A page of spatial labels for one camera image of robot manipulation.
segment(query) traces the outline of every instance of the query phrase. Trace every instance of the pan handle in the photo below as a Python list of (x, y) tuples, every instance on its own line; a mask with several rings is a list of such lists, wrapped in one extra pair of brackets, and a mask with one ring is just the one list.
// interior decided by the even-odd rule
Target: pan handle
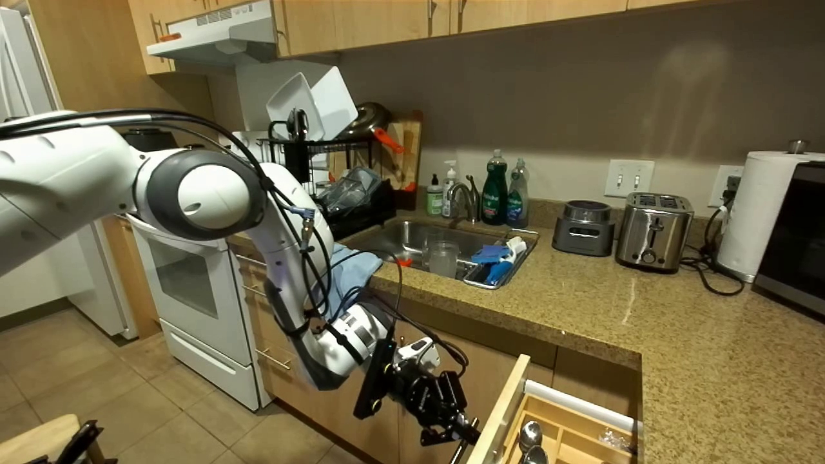
[(389, 149), (393, 150), (396, 154), (401, 154), (404, 152), (404, 147), (399, 145), (398, 142), (396, 142), (395, 140), (393, 140), (393, 138), (390, 137), (389, 134), (387, 134), (386, 130), (381, 129), (380, 127), (375, 127), (372, 130), (372, 133), (373, 135), (375, 135), (375, 138), (378, 139), (379, 142), (387, 145)]

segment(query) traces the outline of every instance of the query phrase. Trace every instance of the white refrigerator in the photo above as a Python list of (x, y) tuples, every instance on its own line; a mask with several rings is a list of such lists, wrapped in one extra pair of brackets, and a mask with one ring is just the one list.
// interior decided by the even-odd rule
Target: white refrigerator
[[(0, 121), (62, 109), (25, 2), (0, 7)], [(0, 195), (3, 191), (0, 173)], [(0, 277), (0, 316), (66, 296), (109, 335), (137, 337), (131, 310), (99, 221)]]

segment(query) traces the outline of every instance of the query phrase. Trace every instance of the paper towel roll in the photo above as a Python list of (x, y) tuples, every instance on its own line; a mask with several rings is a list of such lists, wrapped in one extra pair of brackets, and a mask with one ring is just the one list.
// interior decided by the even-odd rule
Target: paper towel roll
[(716, 261), (746, 282), (753, 282), (771, 231), (799, 163), (825, 161), (825, 154), (753, 151), (747, 154), (742, 181), (730, 211)]

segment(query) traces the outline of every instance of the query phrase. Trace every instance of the oven door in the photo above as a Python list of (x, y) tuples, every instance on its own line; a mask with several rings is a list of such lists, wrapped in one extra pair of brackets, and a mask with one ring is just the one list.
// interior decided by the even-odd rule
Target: oven door
[(825, 163), (790, 180), (754, 284), (825, 315)]
[(161, 319), (235, 362), (252, 362), (226, 240), (195, 242), (129, 215)]

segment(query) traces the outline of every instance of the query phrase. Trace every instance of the range hood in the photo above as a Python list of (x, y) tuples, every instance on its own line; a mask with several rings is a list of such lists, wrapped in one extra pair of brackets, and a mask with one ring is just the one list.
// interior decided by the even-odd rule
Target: range hood
[(227, 7), (168, 25), (180, 38), (146, 47), (149, 54), (192, 63), (234, 66), (276, 58), (270, 0)]

